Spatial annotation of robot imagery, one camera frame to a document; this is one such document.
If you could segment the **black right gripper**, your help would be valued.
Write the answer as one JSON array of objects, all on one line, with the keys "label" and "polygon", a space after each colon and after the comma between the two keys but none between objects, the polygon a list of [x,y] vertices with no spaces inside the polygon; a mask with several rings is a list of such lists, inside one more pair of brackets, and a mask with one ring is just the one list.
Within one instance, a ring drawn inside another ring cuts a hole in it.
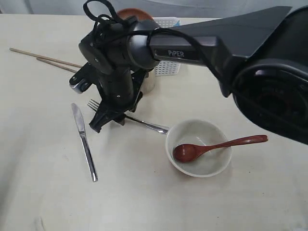
[{"label": "black right gripper", "polygon": [[89,126],[100,133],[102,126],[112,120],[124,125],[125,112],[135,112],[143,97],[141,87],[146,77],[147,71],[131,73],[129,69],[116,69],[110,75],[103,75],[102,101],[89,101],[89,108],[95,112]]}]

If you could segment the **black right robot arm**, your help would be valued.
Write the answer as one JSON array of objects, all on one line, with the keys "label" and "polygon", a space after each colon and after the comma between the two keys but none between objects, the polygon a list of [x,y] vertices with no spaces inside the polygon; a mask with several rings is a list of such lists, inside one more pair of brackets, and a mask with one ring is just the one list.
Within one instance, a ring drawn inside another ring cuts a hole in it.
[{"label": "black right robot arm", "polygon": [[207,22],[161,28],[155,21],[85,14],[93,29],[79,49],[87,63],[70,80],[81,92],[95,85],[102,98],[90,127],[123,123],[142,97],[141,85],[160,62],[205,66],[222,95],[277,135],[308,142],[308,8],[276,6]]}]

